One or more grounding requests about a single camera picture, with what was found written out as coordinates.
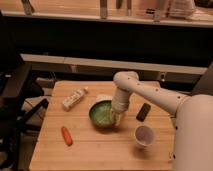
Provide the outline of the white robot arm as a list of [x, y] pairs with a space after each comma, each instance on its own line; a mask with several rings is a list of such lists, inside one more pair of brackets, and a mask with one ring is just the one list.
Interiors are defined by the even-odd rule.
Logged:
[[176, 117], [173, 171], [213, 171], [213, 96], [184, 95], [145, 84], [134, 71], [118, 72], [112, 110], [122, 114], [132, 93]]

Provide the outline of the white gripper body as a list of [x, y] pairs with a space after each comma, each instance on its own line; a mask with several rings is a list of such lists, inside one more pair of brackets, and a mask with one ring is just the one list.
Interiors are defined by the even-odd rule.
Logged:
[[130, 93], [128, 91], [117, 89], [112, 99], [112, 109], [117, 113], [123, 113], [128, 110]]

